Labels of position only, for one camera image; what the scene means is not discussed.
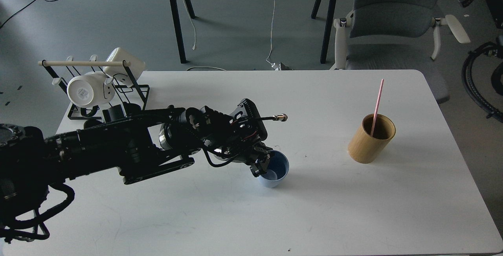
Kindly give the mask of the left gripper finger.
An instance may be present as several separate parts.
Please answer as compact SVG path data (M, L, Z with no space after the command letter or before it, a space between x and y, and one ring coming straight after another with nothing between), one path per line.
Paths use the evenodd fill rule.
M259 177L266 174L268 171L270 160L255 160L250 165L250 171L254 177Z
M253 145L252 156L253 165L255 166L268 166L271 160L271 147L267 147L265 144Z

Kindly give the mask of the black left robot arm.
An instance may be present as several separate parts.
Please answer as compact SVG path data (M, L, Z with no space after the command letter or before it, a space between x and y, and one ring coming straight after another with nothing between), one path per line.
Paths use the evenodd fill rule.
M74 200L65 181L117 168L126 185L194 164L203 151L220 168L244 163L255 177L266 174L274 154L264 144L264 121L256 105L243 99L231 114L207 106L143 110L125 103L88 119L83 129L45 138L34 126L1 124L1 238L31 242L49 238L44 222Z

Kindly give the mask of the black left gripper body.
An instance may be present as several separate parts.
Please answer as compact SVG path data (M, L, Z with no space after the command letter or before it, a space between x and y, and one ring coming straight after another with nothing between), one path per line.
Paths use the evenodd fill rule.
M264 121L285 122L285 113L262 117L250 99L243 99L231 114L221 113L207 106L201 109L179 108L173 114L173 149L181 156L181 165L194 163L191 155L203 151L207 161L213 154L220 165L253 162L253 145L264 144L268 133Z

